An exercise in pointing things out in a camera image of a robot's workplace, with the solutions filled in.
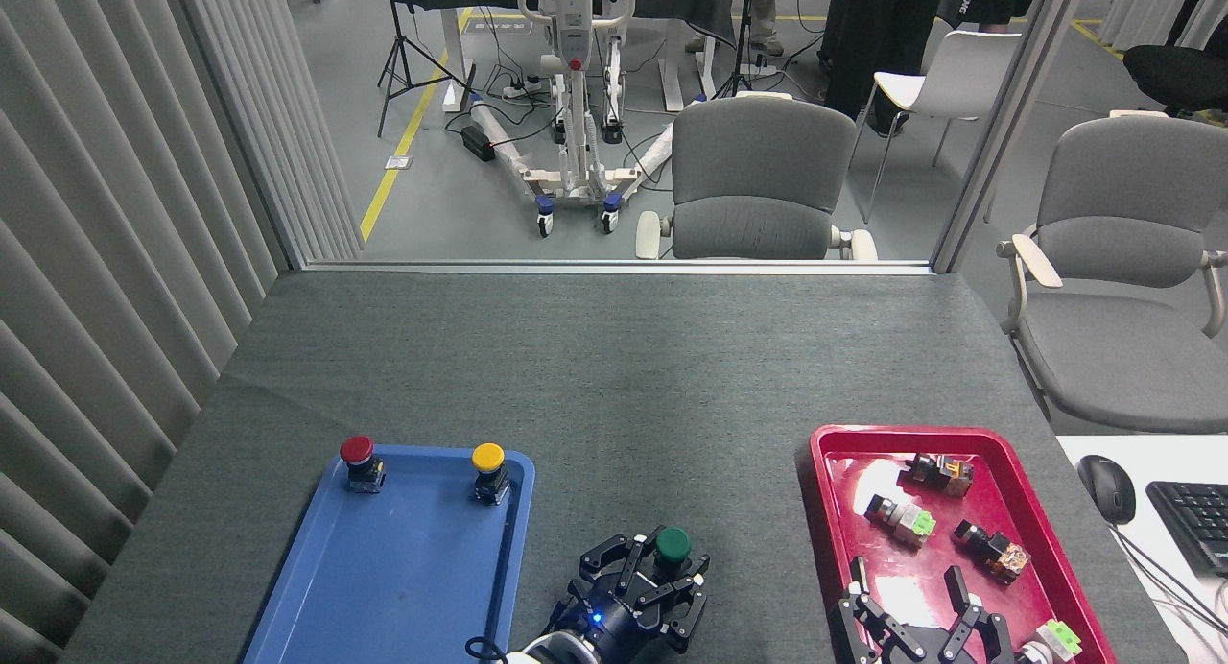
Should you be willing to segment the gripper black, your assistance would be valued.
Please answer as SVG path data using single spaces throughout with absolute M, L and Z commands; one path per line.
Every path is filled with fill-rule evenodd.
M 558 603 L 553 612 L 553 632 L 571 633 L 600 663 L 631 662 L 661 637 L 672 650 L 684 654 L 707 600 L 702 572 L 709 568 L 710 556 L 670 560 L 655 554 L 650 581 L 632 578 L 646 542 L 643 534 L 614 534 L 580 555 L 582 581 L 567 585 L 567 599 Z M 615 578 L 598 581 L 619 561 Z
M 960 663 L 975 631 L 987 663 L 1014 663 L 1009 630 L 1001 612 L 990 612 L 969 593 L 963 572 L 950 566 L 946 588 L 957 620 L 946 628 L 903 626 L 872 598 L 865 557 L 850 560 L 852 581 L 833 606 L 833 650 L 837 663 Z

